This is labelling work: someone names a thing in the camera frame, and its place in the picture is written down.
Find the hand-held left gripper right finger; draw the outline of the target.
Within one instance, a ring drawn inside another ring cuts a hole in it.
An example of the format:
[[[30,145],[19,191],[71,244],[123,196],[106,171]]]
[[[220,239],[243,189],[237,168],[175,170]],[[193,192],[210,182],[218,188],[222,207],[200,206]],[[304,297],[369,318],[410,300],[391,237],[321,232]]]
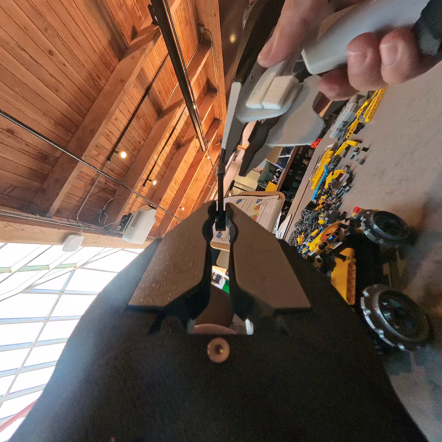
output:
[[[242,320],[305,312],[312,306],[279,241],[232,203],[229,228],[230,301]]]

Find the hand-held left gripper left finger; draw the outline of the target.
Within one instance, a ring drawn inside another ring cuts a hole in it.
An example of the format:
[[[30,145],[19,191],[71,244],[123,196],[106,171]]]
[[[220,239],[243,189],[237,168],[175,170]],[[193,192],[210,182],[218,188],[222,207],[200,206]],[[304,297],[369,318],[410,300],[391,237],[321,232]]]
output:
[[[206,309],[215,218],[216,202],[204,203],[163,236],[128,303],[129,309],[180,318],[196,318]]]

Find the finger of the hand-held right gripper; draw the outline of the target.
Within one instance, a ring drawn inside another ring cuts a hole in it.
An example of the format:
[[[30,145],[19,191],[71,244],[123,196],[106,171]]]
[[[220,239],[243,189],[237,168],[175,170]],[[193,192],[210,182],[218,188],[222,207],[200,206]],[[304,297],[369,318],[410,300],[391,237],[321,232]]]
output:
[[[258,120],[248,137],[249,145],[246,147],[239,170],[239,176],[246,176],[252,169],[259,166],[269,155],[271,148],[266,147],[267,138],[271,129],[277,124],[278,119]]]
[[[240,81],[233,81],[230,96],[229,96],[229,104],[227,108],[227,114],[224,125],[224,133],[221,142],[221,153],[220,153],[220,162],[225,162],[225,156],[227,152],[227,141],[229,138],[230,130],[233,124],[233,120],[235,117],[236,105],[239,99],[239,94],[241,92],[242,83]]]

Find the black axle rod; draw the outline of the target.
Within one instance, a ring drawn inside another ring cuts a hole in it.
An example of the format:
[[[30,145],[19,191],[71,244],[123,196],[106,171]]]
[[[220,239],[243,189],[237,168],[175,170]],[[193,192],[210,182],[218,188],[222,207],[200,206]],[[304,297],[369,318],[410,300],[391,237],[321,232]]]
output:
[[[217,164],[218,201],[215,219],[215,229],[217,232],[226,230],[226,215],[224,209],[224,176],[225,163],[222,159],[220,159]]]

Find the yellow toy vehicle model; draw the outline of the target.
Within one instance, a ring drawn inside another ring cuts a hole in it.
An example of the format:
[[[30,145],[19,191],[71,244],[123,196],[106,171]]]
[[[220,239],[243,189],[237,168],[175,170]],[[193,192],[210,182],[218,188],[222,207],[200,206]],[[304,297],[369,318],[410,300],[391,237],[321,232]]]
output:
[[[326,227],[301,256],[332,286],[370,330],[382,350],[412,351],[426,345],[432,328],[424,310],[392,287],[387,257],[410,243],[412,230],[388,211],[359,209]]]

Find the grey desk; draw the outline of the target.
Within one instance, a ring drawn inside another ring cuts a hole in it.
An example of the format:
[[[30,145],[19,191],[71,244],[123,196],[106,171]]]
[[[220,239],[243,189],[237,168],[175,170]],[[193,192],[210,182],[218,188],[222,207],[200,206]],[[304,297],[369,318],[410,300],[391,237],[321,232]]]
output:
[[[400,290],[430,316],[434,341],[392,355],[384,367],[396,393],[429,441],[441,441],[441,64],[405,84],[389,86],[358,137],[368,147],[355,169],[342,210],[391,211],[417,231],[403,261]]]

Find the person's right hand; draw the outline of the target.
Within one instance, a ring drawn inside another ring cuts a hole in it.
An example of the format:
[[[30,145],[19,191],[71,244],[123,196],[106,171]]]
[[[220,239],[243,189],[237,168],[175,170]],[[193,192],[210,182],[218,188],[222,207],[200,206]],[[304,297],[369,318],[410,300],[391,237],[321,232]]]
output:
[[[258,64],[272,67],[300,49],[328,3],[326,0],[285,1],[273,34],[257,57]],[[345,66],[326,72],[318,89],[329,100],[340,101],[358,91],[405,83],[428,69],[410,29],[393,29],[383,37],[365,33],[349,42]]]

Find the wooden document stand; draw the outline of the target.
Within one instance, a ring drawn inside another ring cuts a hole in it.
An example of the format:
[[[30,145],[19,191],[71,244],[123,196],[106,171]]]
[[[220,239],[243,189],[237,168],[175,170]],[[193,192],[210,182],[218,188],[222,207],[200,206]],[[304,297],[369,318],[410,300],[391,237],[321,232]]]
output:
[[[229,251],[230,240],[235,246],[258,250],[273,236],[273,230],[285,202],[281,192],[243,192],[224,199],[224,204],[237,207],[234,213],[234,231],[216,231],[210,245],[219,250]]]

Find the printed instruction sheet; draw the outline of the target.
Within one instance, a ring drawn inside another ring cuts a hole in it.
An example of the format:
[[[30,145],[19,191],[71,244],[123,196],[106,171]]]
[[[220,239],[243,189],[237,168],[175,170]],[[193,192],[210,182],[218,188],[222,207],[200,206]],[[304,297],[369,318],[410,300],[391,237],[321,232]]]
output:
[[[227,197],[231,203],[268,231],[273,231],[279,218],[283,201],[279,195],[235,195]]]

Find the blue brick separator tool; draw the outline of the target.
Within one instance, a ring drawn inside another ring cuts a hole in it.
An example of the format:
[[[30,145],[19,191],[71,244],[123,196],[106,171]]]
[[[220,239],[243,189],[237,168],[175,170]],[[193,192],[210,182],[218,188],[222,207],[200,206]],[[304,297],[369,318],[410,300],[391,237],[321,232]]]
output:
[[[329,174],[329,169],[327,164],[319,165],[317,170],[313,173],[310,179],[310,182],[312,184],[311,189],[315,191],[318,188],[318,186],[320,186],[320,183],[322,182],[324,175],[325,177],[327,177],[328,174]]]

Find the group of yellow beams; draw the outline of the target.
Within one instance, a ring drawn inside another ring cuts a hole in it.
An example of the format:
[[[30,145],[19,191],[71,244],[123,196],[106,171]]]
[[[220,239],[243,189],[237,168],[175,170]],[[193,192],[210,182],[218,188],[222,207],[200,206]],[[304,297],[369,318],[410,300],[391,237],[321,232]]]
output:
[[[356,118],[348,127],[345,136],[340,140],[336,140],[333,145],[330,145],[325,149],[322,157],[316,164],[313,173],[321,164],[327,164],[330,173],[330,171],[332,171],[339,164],[340,160],[347,155],[347,152],[351,147],[357,147],[360,144],[360,141],[351,140],[351,137],[356,134],[357,129],[363,128],[365,124],[369,123],[373,119],[373,116],[376,113],[382,98],[384,97],[385,91],[386,87],[369,94],[364,103],[360,105],[360,108],[356,113]]]

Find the grey battery box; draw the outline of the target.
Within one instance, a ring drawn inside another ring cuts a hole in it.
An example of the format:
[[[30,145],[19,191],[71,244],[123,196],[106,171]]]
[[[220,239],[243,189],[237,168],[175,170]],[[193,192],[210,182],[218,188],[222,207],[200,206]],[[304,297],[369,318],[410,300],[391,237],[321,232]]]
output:
[[[355,120],[356,113],[360,108],[359,105],[360,96],[355,95],[348,100],[347,104],[339,113],[334,124],[330,127],[329,137],[335,140],[342,139],[350,124]]]

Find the large window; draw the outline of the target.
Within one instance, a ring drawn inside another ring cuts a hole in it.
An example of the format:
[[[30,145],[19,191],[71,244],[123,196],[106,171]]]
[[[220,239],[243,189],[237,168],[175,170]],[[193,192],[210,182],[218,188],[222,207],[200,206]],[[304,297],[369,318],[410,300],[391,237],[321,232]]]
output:
[[[92,301],[142,250],[1,242],[1,441],[42,394]]]

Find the white wall unit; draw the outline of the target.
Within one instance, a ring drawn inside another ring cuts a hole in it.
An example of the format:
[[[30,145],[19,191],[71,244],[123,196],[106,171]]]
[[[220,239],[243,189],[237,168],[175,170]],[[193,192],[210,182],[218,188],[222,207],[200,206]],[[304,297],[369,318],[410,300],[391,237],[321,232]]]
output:
[[[143,244],[156,221],[157,210],[143,206],[134,212],[122,231],[122,239],[130,244]]]

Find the black ceiling track rail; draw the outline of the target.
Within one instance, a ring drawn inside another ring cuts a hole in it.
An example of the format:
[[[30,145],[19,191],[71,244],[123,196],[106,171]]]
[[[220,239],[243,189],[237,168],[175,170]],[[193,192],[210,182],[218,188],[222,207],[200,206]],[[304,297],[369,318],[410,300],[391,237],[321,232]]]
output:
[[[197,108],[191,81],[187,72],[183,52],[180,46],[178,34],[174,26],[169,4],[165,0],[152,0],[152,7],[155,12],[158,25],[165,45],[167,47],[169,57],[172,62],[189,116],[191,118],[193,128],[196,133],[202,152],[206,152],[207,143],[202,129],[202,122]]]

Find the small white wall box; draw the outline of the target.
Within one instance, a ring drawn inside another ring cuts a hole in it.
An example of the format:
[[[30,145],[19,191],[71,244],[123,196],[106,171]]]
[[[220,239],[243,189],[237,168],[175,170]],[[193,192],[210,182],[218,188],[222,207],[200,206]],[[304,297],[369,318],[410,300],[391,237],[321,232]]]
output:
[[[62,244],[65,252],[77,251],[84,241],[84,236],[80,234],[69,234]]]

